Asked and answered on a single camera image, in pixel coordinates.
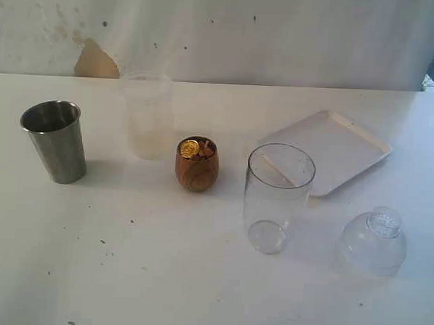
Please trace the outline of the clear plastic shaker lid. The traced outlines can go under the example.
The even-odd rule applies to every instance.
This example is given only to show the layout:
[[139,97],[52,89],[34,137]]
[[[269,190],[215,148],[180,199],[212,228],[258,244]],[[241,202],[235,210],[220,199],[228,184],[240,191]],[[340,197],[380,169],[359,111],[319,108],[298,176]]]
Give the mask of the clear plastic shaker lid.
[[397,211],[378,206],[346,223],[336,242],[345,267],[370,276],[395,276],[406,259],[406,235]]

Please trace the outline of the brown wooden cup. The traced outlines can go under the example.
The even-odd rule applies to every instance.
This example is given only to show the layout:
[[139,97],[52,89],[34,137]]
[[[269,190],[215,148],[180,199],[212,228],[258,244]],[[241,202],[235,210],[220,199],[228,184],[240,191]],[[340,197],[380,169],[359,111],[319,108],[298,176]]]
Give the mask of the brown wooden cup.
[[[210,140],[204,136],[186,137],[183,140],[187,139],[196,140],[197,142],[199,140]],[[177,146],[176,152],[176,178],[181,186],[186,190],[191,192],[204,192],[213,186],[219,174],[219,156],[217,146],[213,142],[214,154],[209,159],[200,159],[197,155],[193,159],[187,159],[179,154],[178,148],[180,143]]]

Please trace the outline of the reddish-brown apple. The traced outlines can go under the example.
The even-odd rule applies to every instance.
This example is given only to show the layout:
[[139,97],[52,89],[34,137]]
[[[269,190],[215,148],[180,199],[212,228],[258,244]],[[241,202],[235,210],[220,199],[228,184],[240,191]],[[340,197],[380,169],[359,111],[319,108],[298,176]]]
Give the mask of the reddish-brown apple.
[[197,156],[200,159],[209,159],[214,154],[214,143],[211,140],[199,140]]

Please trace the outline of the stainless steel cup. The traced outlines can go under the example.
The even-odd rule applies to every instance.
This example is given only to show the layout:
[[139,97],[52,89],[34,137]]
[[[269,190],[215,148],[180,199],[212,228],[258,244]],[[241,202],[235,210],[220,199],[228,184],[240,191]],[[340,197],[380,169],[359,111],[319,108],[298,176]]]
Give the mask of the stainless steel cup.
[[51,179],[67,185],[87,173],[79,118],[81,110],[66,100],[50,100],[30,107],[20,117]]

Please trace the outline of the white square tray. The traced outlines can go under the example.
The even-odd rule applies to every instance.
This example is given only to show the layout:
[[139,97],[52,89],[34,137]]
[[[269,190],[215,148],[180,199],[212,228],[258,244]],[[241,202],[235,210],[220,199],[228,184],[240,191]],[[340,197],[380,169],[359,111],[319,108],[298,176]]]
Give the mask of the white square tray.
[[286,143],[306,152],[316,166],[313,197],[328,195],[392,153],[385,141],[330,110],[272,132],[258,143]]

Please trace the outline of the clear plastic shaker cup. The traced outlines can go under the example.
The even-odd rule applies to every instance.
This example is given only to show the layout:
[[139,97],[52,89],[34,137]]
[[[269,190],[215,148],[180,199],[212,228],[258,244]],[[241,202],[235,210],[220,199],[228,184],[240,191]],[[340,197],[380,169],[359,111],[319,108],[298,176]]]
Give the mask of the clear plastic shaker cup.
[[250,244],[262,254],[283,251],[305,219],[316,167],[304,151],[287,143],[259,145],[249,155],[243,221]]

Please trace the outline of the translucent plastic container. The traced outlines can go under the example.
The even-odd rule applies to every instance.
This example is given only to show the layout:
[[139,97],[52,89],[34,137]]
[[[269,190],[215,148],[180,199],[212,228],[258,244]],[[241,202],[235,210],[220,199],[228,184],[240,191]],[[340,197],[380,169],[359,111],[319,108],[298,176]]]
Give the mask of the translucent plastic container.
[[129,147],[148,161],[166,156],[173,134],[173,82],[163,73],[132,71],[118,80]]

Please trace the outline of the gold foil coin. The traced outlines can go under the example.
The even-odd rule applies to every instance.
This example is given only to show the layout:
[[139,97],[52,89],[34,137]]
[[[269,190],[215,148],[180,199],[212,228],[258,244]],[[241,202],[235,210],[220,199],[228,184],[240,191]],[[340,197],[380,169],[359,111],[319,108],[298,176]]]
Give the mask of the gold foil coin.
[[193,159],[200,150],[200,145],[196,140],[183,140],[179,146],[179,154],[187,159]]

